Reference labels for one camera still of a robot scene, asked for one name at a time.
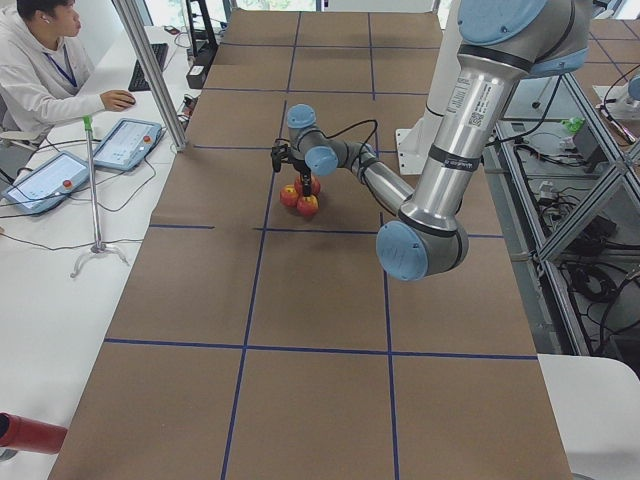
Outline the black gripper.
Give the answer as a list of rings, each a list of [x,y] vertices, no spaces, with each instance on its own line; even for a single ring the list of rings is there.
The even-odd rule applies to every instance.
[[[311,175],[311,169],[305,162],[304,154],[293,146],[290,146],[288,151],[288,162],[301,174],[301,195],[303,197],[311,196],[313,194],[313,177]]]

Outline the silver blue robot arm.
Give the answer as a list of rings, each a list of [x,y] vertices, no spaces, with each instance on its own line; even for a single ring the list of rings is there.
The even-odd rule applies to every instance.
[[[527,77],[579,69],[587,57],[591,12],[588,1],[461,2],[452,15],[461,35],[461,71],[415,187],[366,143],[328,138],[310,106],[288,110],[294,159],[317,176],[350,170],[395,214],[376,238],[376,254],[390,276],[420,280],[464,260],[468,236],[456,213],[512,90]]]

